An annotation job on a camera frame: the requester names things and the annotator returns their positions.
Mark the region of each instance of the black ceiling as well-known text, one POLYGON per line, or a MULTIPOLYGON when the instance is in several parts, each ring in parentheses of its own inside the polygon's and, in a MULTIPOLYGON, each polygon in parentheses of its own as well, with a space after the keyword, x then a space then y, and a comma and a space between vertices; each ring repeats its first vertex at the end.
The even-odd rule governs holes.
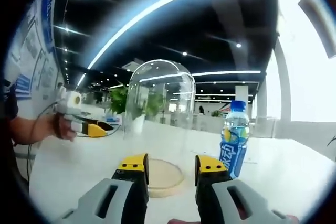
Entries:
POLYGON ((100 90, 119 82, 128 83, 132 72, 122 66, 135 59, 141 62, 167 59, 181 63, 191 73, 261 70, 261 74, 195 77, 196 83, 207 82, 197 84, 196 93, 201 89, 206 93, 221 90, 235 93, 234 81, 245 81, 249 92, 256 93, 277 37, 277 0, 174 0, 127 30, 88 70, 87 66, 105 43, 154 2, 56 0, 55 43, 69 83, 76 85, 86 73, 80 86, 100 90))

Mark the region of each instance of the gray gripper housing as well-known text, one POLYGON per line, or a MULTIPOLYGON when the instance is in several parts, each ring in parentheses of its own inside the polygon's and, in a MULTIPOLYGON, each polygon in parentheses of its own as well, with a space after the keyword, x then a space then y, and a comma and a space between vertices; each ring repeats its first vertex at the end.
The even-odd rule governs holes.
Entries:
POLYGON ((120 224, 132 181, 103 179, 78 200, 78 208, 64 213, 56 224, 120 224))
POLYGON ((282 213, 268 208, 267 201, 260 194, 239 179, 212 184, 226 224, 290 224, 295 223, 282 213), (242 219, 237 201, 246 212, 242 219))

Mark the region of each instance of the glass dome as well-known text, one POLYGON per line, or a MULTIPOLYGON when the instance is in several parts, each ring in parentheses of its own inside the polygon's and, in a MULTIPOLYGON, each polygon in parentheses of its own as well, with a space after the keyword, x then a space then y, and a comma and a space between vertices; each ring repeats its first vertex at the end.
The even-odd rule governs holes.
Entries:
POLYGON ((155 187, 162 184, 155 182, 163 176, 158 174, 160 170, 175 174, 170 175, 170 179, 176 178, 172 184, 184 178, 180 164, 184 162, 187 130, 192 127, 194 97, 194 78, 176 62, 148 61, 130 79, 124 139, 129 141, 132 154, 148 153, 150 183, 155 187))

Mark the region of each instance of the desk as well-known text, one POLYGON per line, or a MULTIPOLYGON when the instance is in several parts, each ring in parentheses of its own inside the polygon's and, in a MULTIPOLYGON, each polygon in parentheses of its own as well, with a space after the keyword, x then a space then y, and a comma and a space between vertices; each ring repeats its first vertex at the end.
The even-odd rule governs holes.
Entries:
MULTIPOLYGON (((154 122, 144 124, 153 136, 168 137, 182 129, 154 122)), ((196 154, 217 156, 220 135, 189 130, 184 156, 194 165, 196 154)), ((42 213, 55 220, 103 178, 110 178, 127 154, 122 131, 105 138, 76 138, 74 143, 48 138, 36 153, 30 196, 42 213)), ((240 179, 268 200, 271 209, 304 217, 327 187, 335 163, 294 140, 251 138, 240 179)), ((150 198, 146 223, 164 224, 172 218, 198 221, 193 174, 178 195, 150 198)))

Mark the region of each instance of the white column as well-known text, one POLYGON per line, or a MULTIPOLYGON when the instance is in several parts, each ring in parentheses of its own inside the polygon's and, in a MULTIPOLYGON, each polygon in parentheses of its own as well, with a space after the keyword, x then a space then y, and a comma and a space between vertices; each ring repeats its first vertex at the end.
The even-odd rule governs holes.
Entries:
POLYGON ((236 86, 237 101, 244 101, 246 103, 246 113, 248 113, 248 86, 236 86))

